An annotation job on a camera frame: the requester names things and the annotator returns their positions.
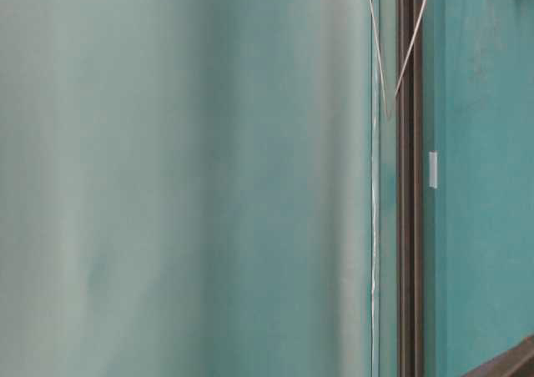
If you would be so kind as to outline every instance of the small white tag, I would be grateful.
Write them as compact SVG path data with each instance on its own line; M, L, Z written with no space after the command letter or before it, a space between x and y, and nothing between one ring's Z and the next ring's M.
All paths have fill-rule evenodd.
M428 184L437 189L437 152L428 153Z

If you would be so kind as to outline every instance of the wire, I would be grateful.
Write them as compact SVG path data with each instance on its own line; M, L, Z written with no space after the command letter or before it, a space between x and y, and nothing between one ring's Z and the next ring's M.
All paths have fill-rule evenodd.
M395 88L395 96L399 94L399 89L401 89L402 79L404 77L404 72L406 71L406 66L408 65L408 60L410 59L411 52L414 48L414 43L416 42L417 33L419 32L419 27L421 26L421 20L423 19L423 13L425 12L426 3L428 0L423 0L423 3L421 4L421 10L419 11L419 16L417 17L417 23L416 23L416 29L414 29L414 33L411 37L410 46L408 47L408 52L406 53L406 57L404 59L404 63L402 64L402 69L400 71L399 75L399 81L397 82L397 86Z
M385 78L384 68L382 67L382 54L380 52L380 39L378 38L378 26L375 17L375 9L373 8L373 0L369 0L370 17L373 22L373 35L375 36L376 54L378 57L378 67L380 69L380 87L382 89L382 99L384 101L385 115L390 118L390 112L387 107L387 99L385 97Z

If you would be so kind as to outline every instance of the light teal fabric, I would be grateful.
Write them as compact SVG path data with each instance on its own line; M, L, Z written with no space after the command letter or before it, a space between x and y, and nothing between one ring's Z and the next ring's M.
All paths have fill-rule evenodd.
M427 14L428 375L457 376L534 333L534 0L433 0Z
M0 375L370 374L366 0L0 0Z

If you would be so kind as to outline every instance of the brown wooden frame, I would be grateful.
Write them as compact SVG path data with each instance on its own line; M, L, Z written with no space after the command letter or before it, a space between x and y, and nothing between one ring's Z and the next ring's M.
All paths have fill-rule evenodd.
M397 0L397 64L401 69L421 0ZM416 39L397 97L397 273L400 377L422 377L422 38Z

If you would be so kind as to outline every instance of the teal painted wall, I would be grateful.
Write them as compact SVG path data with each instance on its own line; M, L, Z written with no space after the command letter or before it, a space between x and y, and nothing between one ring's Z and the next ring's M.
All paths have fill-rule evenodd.
M427 14L427 366L457 376L534 332L534 0L432 0Z
M0 374L370 375L366 0L0 0Z

